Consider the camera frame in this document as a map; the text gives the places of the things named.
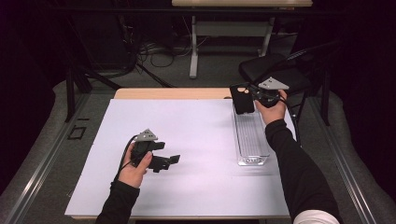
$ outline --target black sleeve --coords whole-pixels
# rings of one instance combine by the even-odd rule
[[[108,196],[96,224],[126,224],[131,216],[132,207],[139,196],[140,189],[135,189],[125,183],[112,183]]]
[[[321,210],[343,223],[326,178],[293,139],[286,122],[279,119],[269,123],[265,128],[265,134],[277,156],[291,220],[294,221],[305,210]]]

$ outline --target person's left hand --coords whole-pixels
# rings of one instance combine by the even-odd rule
[[[119,181],[138,189],[142,184],[143,175],[147,172],[147,168],[151,163],[152,152],[149,151],[142,159],[142,161],[139,163],[139,165],[137,167],[133,167],[132,164],[130,163],[131,161],[130,155],[132,153],[133,148],[134,148],[134,143],[129,145],[127,149],[127,152],[125,154],[126,156],[123,161],[123,165],[125,165],[126,163],[128,164],[120,171]]]

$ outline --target white sleeve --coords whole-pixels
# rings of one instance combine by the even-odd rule
[[[293,224],[339,224],[338,220],[327,212],[306,210],[300,213]]]

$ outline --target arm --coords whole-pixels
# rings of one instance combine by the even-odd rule
[[[286,93],[280,91],[286,100]],[[293,139],[284,121],[286,105],[278,102],[266,108],[259,102],[256,107],[267,124],[265,134],[268,144],[275,151],[286,204],[291,220],[323,221],[323,223],[342,222],[337,202],[318,166]]]
[[[134,207],[139,187],[142,184],[143,175],[152,159],[152,153],[148,152],[137,167],[130,163],[132,148],[128,147],[124,158],[124,168],[120,171],[119,179],[111,184],[110,195],[108,196],[101,214],[96,219],[96,224],[125,224],[128,223],[131,210]]]

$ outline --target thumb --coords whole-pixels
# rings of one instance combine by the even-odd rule
[[[145,157],[143,157],[142,161],[137,166],[137,169],[141,172],[146,172],[146,169],[149,167],[151,160],[152,160],[152,152],[148,151],[148,153],[146,153]]]

